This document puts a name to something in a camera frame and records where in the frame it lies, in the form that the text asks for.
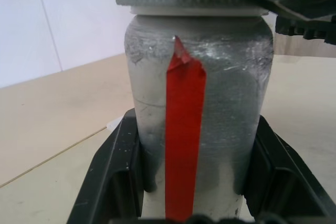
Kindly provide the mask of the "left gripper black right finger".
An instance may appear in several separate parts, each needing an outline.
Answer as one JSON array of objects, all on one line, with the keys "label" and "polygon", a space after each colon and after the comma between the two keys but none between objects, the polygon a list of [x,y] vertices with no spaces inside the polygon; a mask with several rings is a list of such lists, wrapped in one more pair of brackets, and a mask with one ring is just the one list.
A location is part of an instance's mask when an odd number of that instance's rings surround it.
[{"label": "left gripper black right finger", "polygon": [[263,116],[238,119],[235,133],[235,190],[253,217],[241,224],[336,224],[336,204]]}]

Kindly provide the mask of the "clear jar with red label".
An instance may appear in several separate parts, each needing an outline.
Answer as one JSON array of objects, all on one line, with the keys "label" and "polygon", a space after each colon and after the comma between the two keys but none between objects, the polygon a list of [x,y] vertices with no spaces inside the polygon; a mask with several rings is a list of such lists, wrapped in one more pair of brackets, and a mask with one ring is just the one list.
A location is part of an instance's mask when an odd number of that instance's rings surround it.
[{"label": "clear jar with red label", "polygon": [[132,19],[124,47],[149,185],[144,218],[165,216],[166,71],[176,38],[206,71],[193,211],[238,217],[271,72],[272,32],[260,16]]}]

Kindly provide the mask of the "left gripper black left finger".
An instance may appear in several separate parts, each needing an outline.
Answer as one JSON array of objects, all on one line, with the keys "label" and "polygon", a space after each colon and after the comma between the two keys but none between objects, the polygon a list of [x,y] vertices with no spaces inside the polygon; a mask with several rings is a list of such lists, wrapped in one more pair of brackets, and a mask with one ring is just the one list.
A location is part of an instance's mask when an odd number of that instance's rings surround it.
[{"label": "left gripper black left finger", "polygon": [[130,109],[92,158],[67,224],[143,224],[144,192],[155,189]]}]

